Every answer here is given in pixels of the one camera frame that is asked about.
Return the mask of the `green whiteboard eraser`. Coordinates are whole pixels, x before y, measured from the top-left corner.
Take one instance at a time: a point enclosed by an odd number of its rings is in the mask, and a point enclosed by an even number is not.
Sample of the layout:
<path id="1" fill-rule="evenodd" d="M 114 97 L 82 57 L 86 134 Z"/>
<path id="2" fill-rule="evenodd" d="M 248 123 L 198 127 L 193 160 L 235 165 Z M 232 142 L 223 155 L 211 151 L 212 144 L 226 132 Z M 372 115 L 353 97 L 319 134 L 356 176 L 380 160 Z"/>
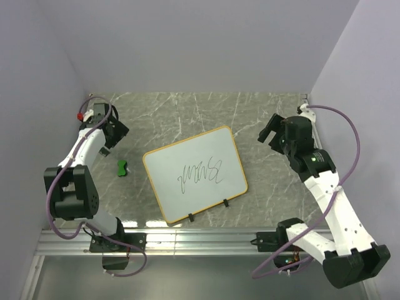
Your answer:
<path id="1" fill-rule="evenodd" d="M 117 176 L 124 177 L 128 174 L 128 163 L 126 160 L 119 160 L 117 162 Z"/>

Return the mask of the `yellow framed whiteboard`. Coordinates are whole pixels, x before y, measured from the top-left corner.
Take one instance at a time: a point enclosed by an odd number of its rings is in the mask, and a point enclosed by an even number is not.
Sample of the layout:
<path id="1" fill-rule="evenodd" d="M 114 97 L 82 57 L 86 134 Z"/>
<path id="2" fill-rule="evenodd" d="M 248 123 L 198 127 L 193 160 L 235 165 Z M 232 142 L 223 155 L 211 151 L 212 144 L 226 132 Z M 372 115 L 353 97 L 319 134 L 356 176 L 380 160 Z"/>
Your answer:
<path id="1" fill-rule="evenodd" d="M 248 190 L 228 126 L 149 151 L 142 161 L 168 224 L 190 218 Z"/>

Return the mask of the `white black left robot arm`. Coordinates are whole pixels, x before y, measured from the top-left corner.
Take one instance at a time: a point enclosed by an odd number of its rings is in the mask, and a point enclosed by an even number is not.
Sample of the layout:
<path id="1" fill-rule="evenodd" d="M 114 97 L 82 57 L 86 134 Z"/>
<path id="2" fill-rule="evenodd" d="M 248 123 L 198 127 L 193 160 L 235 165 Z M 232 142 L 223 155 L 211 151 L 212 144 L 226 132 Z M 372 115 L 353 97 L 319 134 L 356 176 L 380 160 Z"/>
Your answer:
<path id="1" fill-rule="evenodd" d="M 118 217 L 99 207 L 100 197 L 91 176 L 97 154 L 107 156 L 129 129 L 119 120 L 114 105 L 102 101 L 86 112 L 78 112 L 77 140 L 69 154 L 56 167 L 44 172 L 47 221 L 60 238 L 74 239 L 80 231 L 89 230 L 95 243 L 102 243 L 109 252 L 127 246 L 126 234 Z M 76 232 L 62 234 L 57 219 L 78 221 Z"/>

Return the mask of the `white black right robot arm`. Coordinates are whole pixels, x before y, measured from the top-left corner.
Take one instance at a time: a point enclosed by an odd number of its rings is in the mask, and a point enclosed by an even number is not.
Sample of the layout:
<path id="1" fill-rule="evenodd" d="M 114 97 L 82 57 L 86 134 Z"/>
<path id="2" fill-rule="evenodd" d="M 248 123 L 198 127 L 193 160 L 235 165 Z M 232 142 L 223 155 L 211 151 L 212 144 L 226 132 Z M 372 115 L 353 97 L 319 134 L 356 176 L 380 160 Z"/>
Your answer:
<path id="1" fill-rule="evenodd" d="M 276 228 L 278 249 L 251 273 L 251 277 L 266 277 L 261 269 L 294 246 L 307 253 L 307 258 L 294 256 L 292 261 L 277 267 L 275 273 L 294 274 L 300 271 L 302 264 L 315 260 L 322 265 L 331 285 L 341 289 L 377 276 L 391 253 L 386 245 L 378 244 L 368 233 L 343 189 L 361 152 L 354 123 L 343 112 L 334 110 L 348 122 L 356 141 L 354 162 L 341 177 L 329 153 L 314 145 L 314 109 L 314 105 L 303 104 L 295 116 L 273 114 L 257 140 L 264 143 L 271 133 L 274 134 L 270 148 L 286 156 L 291 169 L 316 200 L 322 216 L 311 226 L 298 218 L 280 222 Z"/>

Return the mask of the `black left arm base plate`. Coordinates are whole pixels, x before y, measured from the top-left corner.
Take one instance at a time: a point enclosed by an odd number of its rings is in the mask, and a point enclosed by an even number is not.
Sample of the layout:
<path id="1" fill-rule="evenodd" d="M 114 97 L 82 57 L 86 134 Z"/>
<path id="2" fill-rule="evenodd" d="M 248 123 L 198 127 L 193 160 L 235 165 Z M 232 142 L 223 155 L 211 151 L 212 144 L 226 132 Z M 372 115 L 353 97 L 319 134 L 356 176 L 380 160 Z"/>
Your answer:
<path id="1" fill-rule="evenodd" d="M 146 248 L 147 234 L 144 232 L 126 233 L 121 241 L 112 242 L 102 236 L 93 235 L 89 246 L 90 253 L 139 253 Z"/>

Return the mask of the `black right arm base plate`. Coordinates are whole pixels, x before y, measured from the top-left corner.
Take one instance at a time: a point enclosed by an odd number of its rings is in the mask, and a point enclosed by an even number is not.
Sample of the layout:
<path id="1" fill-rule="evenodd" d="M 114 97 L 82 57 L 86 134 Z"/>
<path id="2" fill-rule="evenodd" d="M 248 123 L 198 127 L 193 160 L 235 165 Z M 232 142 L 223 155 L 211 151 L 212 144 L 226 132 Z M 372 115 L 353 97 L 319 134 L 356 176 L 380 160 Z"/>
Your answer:
<path id="1" fill-rule="evenodd" d="M 278 234 L 276 231 L 259 231 L 256 237 L 250 240 L 251 245 L 257 247 L 260 253 L 275 252 L 289 241 L 287 237 Z"/>

